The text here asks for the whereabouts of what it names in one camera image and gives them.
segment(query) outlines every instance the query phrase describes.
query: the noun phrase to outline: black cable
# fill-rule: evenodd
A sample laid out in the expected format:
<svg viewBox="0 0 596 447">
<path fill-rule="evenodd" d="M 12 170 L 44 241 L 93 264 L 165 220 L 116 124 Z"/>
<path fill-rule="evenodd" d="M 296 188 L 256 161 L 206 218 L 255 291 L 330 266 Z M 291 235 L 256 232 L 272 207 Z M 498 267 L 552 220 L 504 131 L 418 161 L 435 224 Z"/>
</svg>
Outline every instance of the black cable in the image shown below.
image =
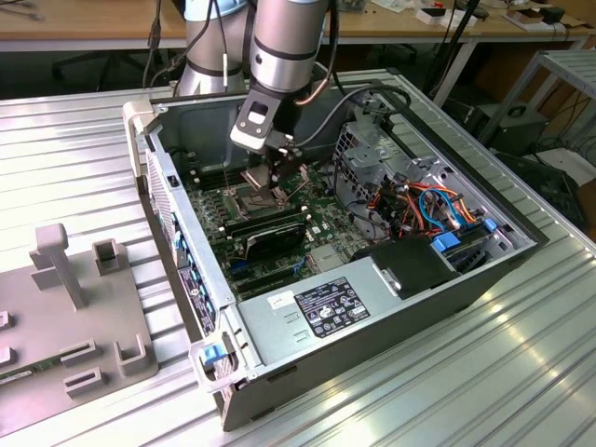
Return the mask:
<svg viewBox="0 0 596 447">
<path fill-rule="evenodd" d="M 147 56 L 147 62 L 145 68 L 142 71 L 142 87 L 147 87 L 147 76 L 149 75 L 149 67 L 153 62 L 153 57 L 156 50 L 159 48 L 159 41 L 161 40 L 161 0 L 156 2 L 156 15 L 154 16 L 153 23 L 151 24 L 151 31 L 147 38 L 147 46 L 149 47 L 149 55 Z"/>
<path fill-rule="evenodd" d="M 429 77 L 427 78 L 427 80 L 424 84 L 423 92 L 426 95 L 430 95 L 430 90 L 433 89 L 433 86 L 435 84 L 436 73 L 439 73 L 441 71 L 442 67 L 445 65 L 447 67 L 449 67 L 451 65 L 452 61 L 454 60 L 454 57 L 457 53 L 457 45 L 458 45 L 459 39 L 462 36 L 462 34 L 464 33 L 464 30 L 466 29 L 466 26 L 469 22 L 469 19 L 470 19 L 470 17 L 472 17 L 472 12 L 474 12 L 474 10 L 478 6 L 479 2 L 480 2 L 480 0 L 469 0 L 469 2 L 467 3 L 466 12 L 464 13 L 464 17 L 457 25 L 457 28 L 455 29 L 455 33 L 452 36 L 451 41 L 449 42 L 449 45 L 447 46 L 447 50 L 442 51 L 442 48 L 440 49 L 439 56 L 437 57 L 437 60 L 439 61 L 439 63 L 432 65 L 432 67 L 430 68 L 429 73 L 428 73 Z"/>
<path fill-rule="evenodd" d="M 318 129 L 315 130 L 315 132 L 310 137 L 308 137 L 306 140 L 304 140 L 302 142 L 295 142 L 292 144 L 292 146 L 293 147 L 304 147 L 307 144 L 309 144 L 310 142 L 312 142 L 313 140 L 315 140 L 317 138 L 317 136 L 325 129 L 325 127 L 327 127 L 329 122 L 332 120 L 333 116 L 337 113 L 338 110 L 340 110 L 342 108 L 342 106 L 345 104 L 345 102 L 349 101 L 350 98 L 358 95 L 359 93 L 361 93 L 363 91 L 367 91 L 367 90 L 369 90 L 370 92 L 380 92 L 383 90 L 393 91 L 394 93 L 398 93 L 402 98 L 404 98 L 406 100 L 406 102 L 405 102 L 403 108 L 395 111 L 395 114 L 401 113 L 402 110 L 404 110 L 407 107 L 410 107 L 410 105 L 412 104 L 412 99 L 410 98 L 410 95 L 408 95 L 408 93 L 406 93 L 403 89 L 401 89 L 399 87 L 388 86 L 386 84 L 369 84 L 368 86 L 355 88 L 354 90 L 347 93 L 337 104 L 335 104 L 335 107 L 333 107 L 333 109 L 329 112 L 329 114 L 323 120 L 323 122 L 318 127 Z"/>
<path fill-rule="evenodd" d="M 590 101 L 590 98 L 586 98 L 585 100 L 582 100 L 582 101 L 580 101 L 580 102 L 579 102 L 577 105 L 579 105 L 579 104 L 583 104 L 584 102 L 589 102 L 589 101 Z M 576 105 L 574 104 L 574 105 L 570 105 L 570 106 L 568 106 L 568 107 L 565 107 L 564 109 L 561 109 L 559 112 L 557 112 L 557 114 L 555 114 L 555 115 L 554 115 L 554 116 L 553 116 L 553 117 L 550 119 L 550 122 L 552 122 L 552 121 L 553 121 L 553 120 L 554 120 L 554 119 L 555 119 L 557 116 L 559 116 L 559 115 L 561 115 L 561 114 L 564 114 L 565 112 L 567 112 L 569 109 L 573 109 L 575 106 L 576 106 Z M 546 127 L 546 126 L 542 128 L 542 130 L 541 130 L 541 131 L 540 131 L 540 133 L 538 134 L 538 137 L 536 138 L 535 142 L 533 142 L 533 143 L 530 145 L 530 148 L 531 148 L 531 149 L 532 149 L 532 147 L 533 147 L 533 146 L 541 146 L 541 145 L 542 145 L 542 142 L 540 141 L 540 138 L 542 138 L 542 135 L 544 134 L 544 132 L 545 132 L 545 130 L 546 130 L 546 129 L 547 129 L 547 127 Z M 564 146 L 564 142 L 562 142 L 562 141 L 559 139 L 559 137 L 549 137 L 549 138 L 546 138 L 546 139 L 544 140 L 544 142 L 545 142 L 546 140 L 554 140 L 554 142 L 553 142 L 553 144 L 552 144 L 552 145 L 557 145 L 557 144 L 558 144 L 558 147 Z"/>
<path fill-rule="evenodd" d="M 579 105 L 579 91 L 577 92 L 577 99 L 576 99 L 576 104 L 574 105 L 574 109 L 571 111 L 571 116 L 569 116 L 569 121 L 567 122 L 566 126 L 563 128 L 563 130 L 561 131 L 561 133 L 559 134 L 559 138 L 562 138 L 562 136 L 567 133 L 569 130 L 571 130 L 571 128 L 574 126 L 574 124 L 576 123 L 577 119 L 584 113 L 584 111 L 586 110 L 586 108 L 589 105 L 589 101 L 587 101 L 584 104 L 584 107 L 581 109 L 581 111 L 577 114 L 577 116 L 574 119 L 574 114 L 576 113 L 576 107 Z"/>
<path fill-rule="evenodd" d="M 339 76 L 337 75 L 337 72 L 333 72 L 332 73 L 332 76 L 333 76 L 333 82 L 335 83 L 335 86 L 337 86 L 337 89 L 342 94 L 342 96 L 345 96 L 347 94 L 347 92 L 345 91 L 345 87 L 342 85 L 341 81 L 339 80 Z M 369 114 L 395 115 L 395 114 L 398 114 L 399 113 L 399 111 L 391 110 L 391 109 L 388 109 L 388 108 L 385 109 L 385 110 L 373 109 L 372 107 L 369 107 L 367 104 L 356 100 L 354 97 L 350 97 L 349 98 L 349 101 L 352 104 L 357 105 L 363 111 L 368 112 Z"/>
<path fill-rule="evenodd" d="M 220 14 L 220 5 L 219 2 L 215 2 L 215 12 L 217 13 L 217 20 L 220 22 L 220 32 L 222 33 L 222 41 L 223 41 L 223 57 L 225 58 L 225 66 L 223 68 L 224 76 L 225 76 L 225 89 L 227 91 L 227 44 L 225 42 L 225 32 L 224 32 L 224 21 L 222 20 L 222 14 Z"/>
<path fill-rule="evenodd" d="M 170 73 L 170 72 L 173 72 L 174 70 L 176 70 L 176 68 L 178 68 L 178 66 L 182 63 L 182 61 L 184 60 L 186 55 L 193 48 L 195 43 L 198 42 L 198 39 L 200 39 L 203 36 L 203 34 L 207 31 L 207 28 L 209 28 L 209 23 L 211 20 L 211 9 L 213 8 L 214 2 L 215 2 L 215 0 L 209 1 L 209 6 L 207 7 L 207 18 L 205 19 L 205 24 L 203 25 L 203 28 L 201 28 L 201 31 L 198 32 L 198 34 L 195 36 L 195 38 L 190 42 L 190 44 L 188 44 L 186 49 L 181 54 L 179 54 L 178 56 L 174 57 L 171 60 L 171 63 L 169 64 L 168 67 L 158 71 L 153 76 L 153 79 L 151 79 L 151 84 L 149 85 L 149 87 L 152 87 L 153 84 L 156 82 L 156 80 L 164 73 Z"/>
<path fill-rule="evenodd" d="M 590 140 L 593 140 L 594 138 L 596 138 L 596 135 L 592 135 L 591 137 L 585 137 L 583 139 L 584 141 L 577 147 L 577 151 L 581 154 L 581 150 L 584 148 L 586 144 L 589 143 L 589 145 L 592 146 L 595 142 L 591 142 Z"/>
<path fill-rule="evenodd" d="M 339 199 L 339 196 L 337 194 L 335 195 L 335 199 L 337 200 L 337 203 L 339 203 L 347 212 L 349 212 L 350 214 L 352 214 L 356 219 L 360 219 L 361 221 L 368 222 L 370 225 L 372 225 L 372 230 L 373 231 L 374 231 L 374 228 L 375 227 L 381 228 L 383 230 L 383 234 L 385 234 L 385 232 L 387 231 L 387 229 L 384 226 L 382 226 L 380 223 L 377 223 L 377 222 L 375 222 L 375 221 L 373 221 L 373 220 L 371 220 L 371 219 L 369 219 L 367 217 L 361 216 L 361 215 L 355 213 L 353 210 L 351 210 L 349 208 L 349 205 L 351 205 L 354 202 L 350 202 L 349 205 L 344 205 L 342 203 L 342 201 Z"/>
<path fill-rule="evenodd" d="M 427 77 L 425 79 L 425 85 L 428 82 L 428 78 L 431 76 L 431 74 L 433 73 L 433 70 L 435 69 L 435 65 L 437 64 L 437 61 L 439 60 L 439 55 L 441 54 L 441 51 L 443 49 L 443 45 L 445 45 L 445 42 L 447 42 L 447 36 L 449 35 L 449 32 L 451 31 L 451 24 L 454 22 L 454 15 L 455 15 L 455 3 L 454 3 L 454 7 L 451 9 L 451 17 L 449 18 L 449 24 L 447 25 L 447 30 L 445 30 L 445 34 L 443 35 L 443 40 L 440 42 L 440 46 L 439 46 L 439 51 L 437 52 L 437 56 L 435 56 L 435 59 L 433 59 L 432 63 L 430 64 L 430 67 L 428 68 L 428 72 L 427 72 Z M 449 64 L 447 64 L 447 67 L 445 68 L 445 72 L 447 73 L 447 71 L 449 71 L 449 65 L 451 64 L 451 62 Z"/>
<path fill-rule="evenodd" d="M 591 161 L 589 161 L 588 159 L 588 154 L 592 151 L 592 149 L 596 149 L 596 142 L 593 142 L 588 149 L 586 149 L 586 153 L 584 154 L 584 158 L 586 158 L 588 160 L 589 163 L 591 163 Z"/>
<path fill-rule="evenodd" d="M 540 107 L 538 107 L 538 109 L 536 110 L 537 112 L 540 112 L 542 109 L 544 109 L 544 106 L 547 105 L 547 102 L 550 101 L 550 99 L 552 98 L 552 96 L 559 91 L 559 89 L 562 86 L 562 82 L 559 81 L 559 83 L 557 84 L 557 87 L 555 87 L 547 96 L 547 98 L 545 100 L 542 101 L 542 103 L 540 104 Z"/>
<path fill-rule="evenodd" d="M 578 90 L 577 91 L 577 96 L 576 96 L 576 102 L 573 105 L 573 109 L 571 111 L 571 114 L 569 115 L 569 119 L 567 120 L 567 123 L 562 127 L 561 132 L 559 132 L 559 135 L 557 135 L 557 138 L 560 139 L 561 136 L 565 133 L 567 127 L 571 124 L 572 120 L 574 119 L 574 114 L 576 113 L 576 107 L 579 103 L 579 95 L 581 94 L 581 92 Z"/>
</svg>

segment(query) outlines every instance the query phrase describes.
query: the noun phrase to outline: robotic arm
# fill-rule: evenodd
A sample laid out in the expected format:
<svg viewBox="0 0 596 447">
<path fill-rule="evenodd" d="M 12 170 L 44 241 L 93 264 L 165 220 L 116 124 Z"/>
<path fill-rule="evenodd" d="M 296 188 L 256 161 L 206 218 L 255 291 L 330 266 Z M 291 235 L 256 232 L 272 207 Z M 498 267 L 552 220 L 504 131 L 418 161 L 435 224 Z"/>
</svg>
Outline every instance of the robotic arm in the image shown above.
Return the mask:
<svg viewBox="0 0 596 447">
<path fill-rule="evenodd" d="M 309 102 L 302 98 L 308 94 L 328 4 L 329 0 L 259 0 L 255 13 L 244 0 L 187 0 L 188 45 L 203 35 L 187 55 L 180 94 L 242 90 L 241 65 L 250 62 L 251 87 L 230 137 L 269 157 L 267 139 L 277 135 L 283 140 L 283 134 L 292 133 L 301 106 Z"/>
</svg>

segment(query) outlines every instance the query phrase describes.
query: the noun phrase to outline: blue latch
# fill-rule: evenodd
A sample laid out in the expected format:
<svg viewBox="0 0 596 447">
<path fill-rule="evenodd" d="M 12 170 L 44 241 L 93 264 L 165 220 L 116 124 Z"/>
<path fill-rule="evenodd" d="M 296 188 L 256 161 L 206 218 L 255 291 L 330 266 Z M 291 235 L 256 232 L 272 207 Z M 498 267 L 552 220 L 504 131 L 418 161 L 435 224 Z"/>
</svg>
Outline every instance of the blue latch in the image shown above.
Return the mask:
<svg viewBox="0 0 596 447">
<path fill-rule="evenodd" d="M 459 245 L 460 243 L 461 243 L 461 241 L 457 238 L 457 236 L 451 232 L 443 233 L 442 235 L 438 235 L 437 237 L 435 237 L 435 240 L 433 240 L 433 242 L 432 242 L 432 244 L 435 246 L 435 248 L 438 251 L 440 251 L 441 253 L 450 249 L 451 247 L 455 247 L 456 245 Z"/>
<path fill-rule="evenodd" d="M 491 233 L 497 228 L 497 224 L 493 219 L 484 219 L 484 226 L 486 226 Z"/>
<path fill-rule="evenodd" d="M 223 343 L 218 343 L 203 347 L 199 351 L 198 356 L 205 366 L 210 366 L 217 360 L 225 359 L 227 357 L 227 350 Z"/>
</svg>

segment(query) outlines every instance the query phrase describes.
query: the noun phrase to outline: white sticker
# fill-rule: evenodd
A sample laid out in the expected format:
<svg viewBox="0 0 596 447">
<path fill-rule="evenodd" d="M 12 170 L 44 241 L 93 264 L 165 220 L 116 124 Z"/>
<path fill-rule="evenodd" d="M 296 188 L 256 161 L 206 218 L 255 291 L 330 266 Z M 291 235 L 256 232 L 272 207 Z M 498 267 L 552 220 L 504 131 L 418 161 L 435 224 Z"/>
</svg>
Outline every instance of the white sticker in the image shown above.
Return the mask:
<svg viewBox="0 0 596 447">
<path fill-rule="evenodd" d="M 296 303 L 294 301 L 294 292 L 293 291 L 283 291 L 282 293 L 278 293 L 277 295 L 270 296 L 267 298 L 267 301 L 271 305 L 273 310 L 277 310 L 284 305 L 293 305 Z"/>
<path fill-rule="evenodd" d="M 360 312 L 364 312 L 365 310 L 366 310 L 366 309 L 364 308 L 364 306 L 363 306 L 363 305 L 359 305 L 358 307 L 356 307 L 356 308 L 355 308 L 355 309 L 352 311 L 352 313 L 353 313 L 354 315 L 357 315 L 357 314 L 359 314 Z"/>
</svg>

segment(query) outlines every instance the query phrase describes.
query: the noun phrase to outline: table leg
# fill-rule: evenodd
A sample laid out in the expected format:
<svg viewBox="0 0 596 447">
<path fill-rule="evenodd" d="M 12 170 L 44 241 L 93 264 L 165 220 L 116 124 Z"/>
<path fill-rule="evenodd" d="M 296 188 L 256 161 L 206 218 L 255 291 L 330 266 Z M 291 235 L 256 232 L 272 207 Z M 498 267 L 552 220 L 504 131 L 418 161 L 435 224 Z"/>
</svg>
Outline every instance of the table leg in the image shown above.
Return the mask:
<svg viewBox="0 0 596 447">
<path fill-rule="evenodd" d="M 582 38 L 582 39 L 576 40 L 569 47 L 569 49 L 581 49 L 586 44 L 587 40 L 588 40 L 588 38 Z M 557 79 L 559 79 L 559 77 L 557 75 L 549 74 L 549 77 L 547 77 L 547 80 L 542 83 L 542 86 L 540 86 L 538 91 L 534 94 L 534 96 L 530 100 L 529 105 L 531 105 L 534 109 L 537 110 L 538 106 L 542 103 L 542 101 L 546 98 L 547 94 L 554 87 L 555 82 L 557 82 Z"/>
<path fill-rule="evenodd" d="M 461 75 L 464 71 L 464 67 L 474 52 L 474 48 L 476 48 L 477 43 L 478 42 L 476 42 L 476 40 L 470 40 L 464 44 L 457 53 L 454 63 L 451 65 L 447 75 L 442 79 L 439 86 L 439 91 L 433 100 L 433 102 L 435 102 L 435 104 L 437 104 L 439 107 L 442 107 L 445 101 L 447 101 L 449 93 L 451 93 L 451 90 L 454 88 L 457 79 L 459 79 L 459 75 Z"/>
<path fill-rule="evenodd" d="M 478 137 L 478 141 L 481 144 L 486 145 L 491 140 L 491 138 L 493 138 L 494 131 L 498 127 L 499 123 L 501 122 L 501 120 L 503 119 L 505 114 L 511 108 L 511 105 L 513 104 L 513 102 L 520 97 L 523 90 L 526 88 L 528 83 L 534 77 L 536 70 L 538 68 L 538 63 L 539 63 L 540 58 L 542 58 L 542 53 L 540 51 L 538 51 L 532 57 L 532 60 L 530 61 L 530 63 L 528 63 L 528 66 L 525 67 L 525 70 L 523 70 L 523 73 L 521 73 L 520 78 L 513 85 L 513 87 L 511 88 L 511 90 L 509 91 L 509 93 L 507 94 L 505 99 L 503 100 L 503 102 L 501 102 L 499 107 L 496 109 L 496 112 L 493 114 L 493 117 L 486 124 L 486 126 L 484 127 L 484 130 Z"/>
</svg>

